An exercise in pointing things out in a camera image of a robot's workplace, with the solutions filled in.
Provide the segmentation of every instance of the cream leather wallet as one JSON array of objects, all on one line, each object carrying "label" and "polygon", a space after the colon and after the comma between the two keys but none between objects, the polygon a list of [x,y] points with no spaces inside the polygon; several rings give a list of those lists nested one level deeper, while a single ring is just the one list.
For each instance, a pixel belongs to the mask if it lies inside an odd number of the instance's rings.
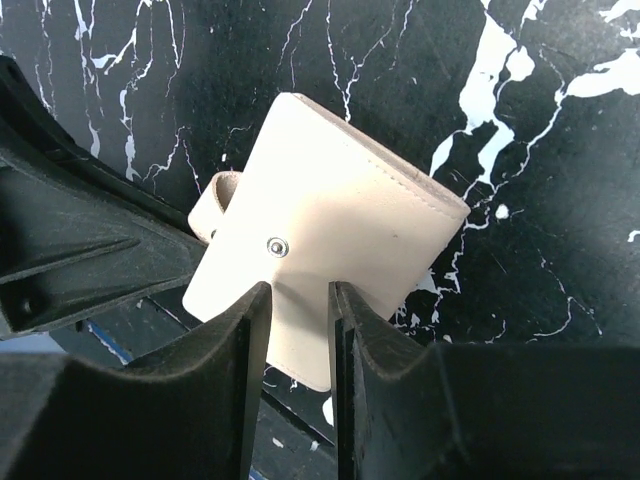
[{"label": "cream leather wallet", "polygon": [[269,282],[268,362],[327,391],[329,282],[351,282],[390,318],[468,214],[382,145],[303,95],[283,93],[244,172],[216,175],[189,216],[210,243],[184,307],[208,321]]}]

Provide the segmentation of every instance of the wallet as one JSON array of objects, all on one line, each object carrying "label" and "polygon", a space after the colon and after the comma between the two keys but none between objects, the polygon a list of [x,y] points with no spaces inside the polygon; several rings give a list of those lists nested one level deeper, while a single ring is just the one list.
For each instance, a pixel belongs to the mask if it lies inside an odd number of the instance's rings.
[{"label": "wallet", "polygon": [[269,282],[267,361],[327,391],[329,283],[350,282],[390,318],[468,214],[389,149],[309,98],[282,93],[245,170],[216,174],[189,215],[209,246],[183,304],[206,322]]}]

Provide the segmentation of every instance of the wallet stitching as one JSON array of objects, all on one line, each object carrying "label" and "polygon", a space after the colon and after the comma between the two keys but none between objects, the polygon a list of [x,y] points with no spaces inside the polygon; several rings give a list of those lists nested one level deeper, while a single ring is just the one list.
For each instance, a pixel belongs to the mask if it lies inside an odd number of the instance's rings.
[{"label": "wallet stitching", "polygon": [[416,194],[415,192],[411,191],[411,189],[409,189],[409,187],[407,187],[406,185],[404,185],[400,180],[398,180],[397,178],[395,178],[393,175],[391,175],[389,172],[387,172],[384,168],[380,167],[379,165],[376,165],[375,162],[371,161],[369,158],[366,158],[367,162],[369,164],[371,164],[374,168],[380,170],[384,175],[386,175],[387,177],[389,177],[391,180],[393,180],[395,183],[397,183],[398,185],[400,185],[402,188],[404,188],[407,192],[409,192],[412,196],[414,196],[415,198],[417,198],[418,200],[420,200],[422,203],[424,203],[429,209],[439,213],[442,216],[445,216],[451,220],[464,220],[465,218],[467,218],[467,216],[463,216],[463,217],[454,217],[453,215],[449,215],[446,212],[443,212],[442,210],[440,210],[438,207],[436,207],[435,205],[429,203],[427,200],[425,200],[424,198],[422,198],[420,195]]}]

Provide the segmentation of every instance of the marble background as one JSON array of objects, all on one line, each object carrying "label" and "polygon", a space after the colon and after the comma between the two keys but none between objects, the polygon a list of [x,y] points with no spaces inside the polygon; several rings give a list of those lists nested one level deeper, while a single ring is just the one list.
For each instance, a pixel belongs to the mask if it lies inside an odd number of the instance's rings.
[{"label": "marble background", "polygon": [[51,114],[185,212],[282,91],[463,196],[392,319],[423,344],[639,343],[639,43],[638,0],[0,1]]}]

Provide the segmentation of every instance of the leather wallet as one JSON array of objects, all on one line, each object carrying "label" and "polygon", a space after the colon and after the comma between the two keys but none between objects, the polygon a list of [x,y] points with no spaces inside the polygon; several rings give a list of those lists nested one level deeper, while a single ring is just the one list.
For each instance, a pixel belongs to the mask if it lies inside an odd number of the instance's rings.
[{"label": "leather wallet", "polygon": [[468,214],[387,148],[305,96],[282,93],[244,172],[217,174],[189,216],[210,243],[184,307],[208,321],[269,282],[267,361],[327,391],[328,284],[352,283],[390,318]]}]

